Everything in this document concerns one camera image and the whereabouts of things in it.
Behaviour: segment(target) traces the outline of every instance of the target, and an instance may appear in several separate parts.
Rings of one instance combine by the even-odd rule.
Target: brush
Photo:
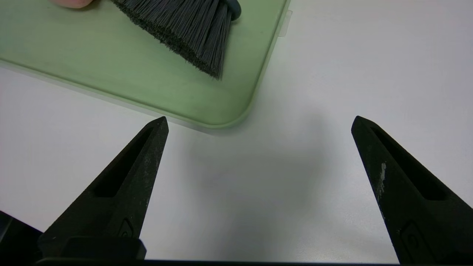
[[[210,76],[221,79],[237,0],[112,0],[130,20]]]

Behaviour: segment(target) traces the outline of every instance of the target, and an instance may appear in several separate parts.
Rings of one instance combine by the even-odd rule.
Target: hand brush
[[[199,70],[220,79],[237,0],[112,0],[130,20]]]

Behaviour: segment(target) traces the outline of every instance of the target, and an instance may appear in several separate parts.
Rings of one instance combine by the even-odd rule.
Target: white table
[[[350,133],[356,115],[473,205],[473,1],[289,9],[241,125],[169,124],[147,258],[396,263]],[[158,116],[1,68],[0,210],[46,230]]]

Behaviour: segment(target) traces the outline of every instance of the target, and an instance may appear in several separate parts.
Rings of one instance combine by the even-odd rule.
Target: human hand
[[[50,0],[50,1],[63,7],[80,9],[90,4],[93,0]]]

